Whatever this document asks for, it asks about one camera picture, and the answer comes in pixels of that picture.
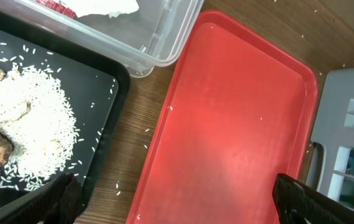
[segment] white rice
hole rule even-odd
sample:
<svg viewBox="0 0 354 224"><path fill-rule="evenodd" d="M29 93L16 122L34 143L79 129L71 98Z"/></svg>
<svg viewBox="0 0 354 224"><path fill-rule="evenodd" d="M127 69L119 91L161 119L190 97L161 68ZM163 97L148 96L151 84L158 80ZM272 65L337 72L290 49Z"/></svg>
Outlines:
<svg viewBox="0 0 354 224"><path fill-rule="evenodd" d="M5 78L0 82L0 120L5 108L30 102L31 110L21 119L0 122L0 132L15 145L4 172L23 177L20 182L37 179L26 185L25 190L38 189L43 185L39 178L49 179L73 155L73 144L77 140L76 118L60 87L59 79L38 73L33 66L22 71L22 78ZM44 147L52 140L58 141L60 148L55 153L45 153Z"/></svg>

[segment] clear plastic container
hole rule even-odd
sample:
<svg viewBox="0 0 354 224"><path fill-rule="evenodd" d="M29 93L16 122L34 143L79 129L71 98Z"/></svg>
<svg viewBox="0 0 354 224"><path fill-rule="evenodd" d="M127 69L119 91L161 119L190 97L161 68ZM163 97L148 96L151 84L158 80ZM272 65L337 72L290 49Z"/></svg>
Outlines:
<svg viewBox="0 0 354 224"><path fill-rule="evenodd" d="M34 0L0 0L0 10L122 63L133 77L174 63L203 0L137 0L139 10L117 18L71 19Z"/></svg>

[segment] tissue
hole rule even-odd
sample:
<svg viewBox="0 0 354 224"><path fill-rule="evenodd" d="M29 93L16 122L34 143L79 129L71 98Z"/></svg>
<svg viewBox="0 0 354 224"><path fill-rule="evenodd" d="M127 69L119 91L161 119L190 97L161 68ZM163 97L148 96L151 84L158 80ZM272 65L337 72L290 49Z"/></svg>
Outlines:
<svg viewBox="0 0 354 224"><path fill-rule="evenodd" d="M101 14L112 18L139 9L136 0L61 0L60 3L76 12L78 17Z"/></svg>

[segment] black plastic part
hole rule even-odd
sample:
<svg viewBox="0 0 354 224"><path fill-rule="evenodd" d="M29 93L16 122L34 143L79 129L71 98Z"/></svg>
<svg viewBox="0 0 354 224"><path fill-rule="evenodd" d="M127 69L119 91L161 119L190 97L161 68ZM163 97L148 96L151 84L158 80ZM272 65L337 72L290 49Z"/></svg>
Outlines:
<svg viewBox="0 0 354 224"><path fill-rule="evenodd" d="M354 224L354 211L278 174L272 191L280 224Z"/></svg>
<svg viewBox="0 0 354 224"><path fill-rule="evenodd" d="M79 46L77 44L74 44L73 42L70 42L64 38L61 38L55 34L52 34L46 30L40 29L38 27L32 26L24 21L21 21L19 19L16 19L10 15L4 14L0 12L0 30L4 31L8 34L13 35L14 37L18 37L20 39L25 40L26 42L30 42L32 44L38 45L40 47L43 47L47 49L48 51L51 51L54 53L54 56L58 55L60 59L65 58L71 59L74 62L73 63L81 63L84 65L87 65L93 69L93 71L98 72L98 77L96 77L95 74L89 74L91 77L89 79L79 79L80 76L75 75L74 77L71 75L67 75L69 78L68 83L65 83L65 80L60 78L62 81L62 88L63 85L66 85L66 88L69 88L70 86L74 85L73 83L79 83L79 84L84 84L85 82L92 82L92 80L95 80L96 78L101 78L100 76L101 73L103 74L108 74L111 75L112 77L115 78L115 83L118 85L117 93L113 93L113 104L111 101L108 102L108 104L103 105L103 110L105 113L108 115L107 117L96 117L95 119L103 119L103 121L106 121L105 126L103 127L102 131L102 136L100 137L99 144L97 145L96 141L94 138L92 138L90 141L93 141L94 143L92 146L96 146L96 151L93 154L91 161L89 163L89 167L87 167L87 175L86 179L83 181L83 202L82 204L82 210L80 213L82 213L85 209L86 206L88 205L88 202L91 199L91 195L93 193L93 190L95 188L96 182L98 181L101 169L107 160L108 153L109 153L109 148L111 145L111 140L113 138L116 125L118 122L118 119L120 117L121 111L123 109L124 103L126 101L129 89L130 89L130 77L129 73L124 68L119 62L114 61L112 59L106 58L96 52L93 52L91 50L88 50L82 46ZM106 90L109 92L110 86L108 86L108 80L109 78L103 77L102 81L95 81L95 83L98 85L96 93L94 96L101 96L102 90ZM71 104L73 109L76 109L75 113L78 113L80 111L80 102L87 102L87 99L75 97L75 102L73 104L73 94L70 95L70 98L72 99ZM84 110L89 110L90 105L84 105L85 108ZM87 113L80 113L81 116L89 116ZM80 123L79 119L85 119L85 117L80 117L76 114L77 117L77 122L79 126ZM92 136L95 135L97 131L101 131L101 129L95 127L96 129L93 128L88 128L88 131L92 133ZM87 147L85 150L91 151L91 147ZM0 207L14 201L17 198L20 198L21 196L25 195L27 192L26 191L16 191L14 189L0 189Z"/></svg>

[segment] wooden surface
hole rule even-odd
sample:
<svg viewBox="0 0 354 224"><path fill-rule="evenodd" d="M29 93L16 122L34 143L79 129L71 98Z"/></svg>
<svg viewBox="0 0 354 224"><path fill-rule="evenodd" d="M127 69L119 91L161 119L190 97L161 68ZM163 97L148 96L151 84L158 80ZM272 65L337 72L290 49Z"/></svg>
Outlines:
<svg viewBox="0 0 354 224"><path fill-rule="evenodd" d="M318 0L205 0L202 10L207 9L228 14L308 65L316 75L319 96L329 71L343 64L354 67L354 31ZM125 223L147 154L144 145L151 143L174 67L155 68L148 77L132 80L107 163L77 223ZM312 156L309 145L301 181Z"/></svg>

